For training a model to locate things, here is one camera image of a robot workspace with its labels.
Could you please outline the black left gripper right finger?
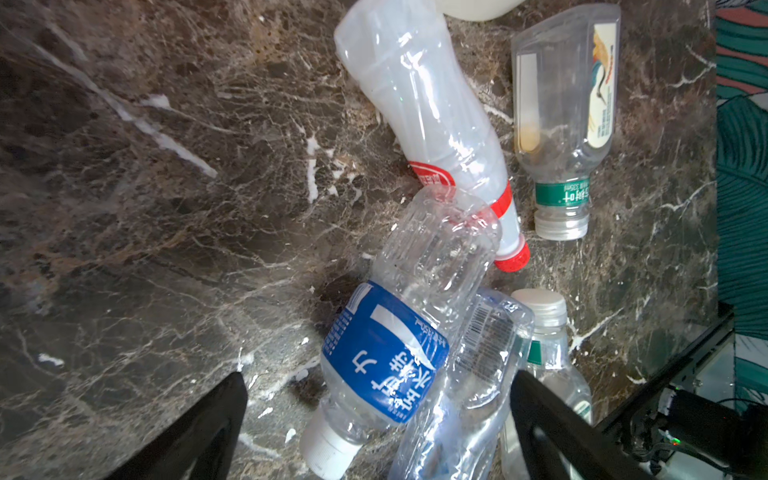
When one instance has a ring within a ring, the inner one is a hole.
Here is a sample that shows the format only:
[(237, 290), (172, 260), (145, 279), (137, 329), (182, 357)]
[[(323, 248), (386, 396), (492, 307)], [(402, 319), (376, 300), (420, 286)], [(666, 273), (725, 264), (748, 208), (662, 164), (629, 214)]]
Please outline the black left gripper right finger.
[(569, 479), (565, 462), (584, 479), (651, 477), (526, 371), (514, 377), (510, 406), (532, 479)]

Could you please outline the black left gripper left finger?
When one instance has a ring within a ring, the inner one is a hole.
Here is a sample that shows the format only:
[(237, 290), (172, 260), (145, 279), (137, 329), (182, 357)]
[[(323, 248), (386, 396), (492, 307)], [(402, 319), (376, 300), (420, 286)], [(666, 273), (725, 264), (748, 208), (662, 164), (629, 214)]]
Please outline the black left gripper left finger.
[(247, 407), (241, 373), (232, 372), (110, 479), (225, 479)]

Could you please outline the clear bottle blue cap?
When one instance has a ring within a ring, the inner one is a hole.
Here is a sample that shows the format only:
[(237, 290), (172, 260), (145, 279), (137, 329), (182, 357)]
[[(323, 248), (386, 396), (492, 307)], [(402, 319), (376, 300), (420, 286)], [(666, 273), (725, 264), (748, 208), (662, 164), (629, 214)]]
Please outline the clear bottle blue cap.
[(446, 365), (502, 229), (457, 187), (422, 188), (322, 345), (328, 391), (300, 439), (308, 468), (340, 479), (371, 435), (408, 423)]

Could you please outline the small clear bottle bird label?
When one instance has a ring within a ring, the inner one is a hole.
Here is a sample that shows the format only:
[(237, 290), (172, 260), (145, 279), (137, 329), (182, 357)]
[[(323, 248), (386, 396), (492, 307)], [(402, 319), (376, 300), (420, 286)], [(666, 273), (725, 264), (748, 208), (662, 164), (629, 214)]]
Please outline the small clear bottle bird label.
[(534, 181), (538, 236), (584, 237), (590, 175), (613, 139), (621, 9), (579, 5), (511, 41), (515, 147)]

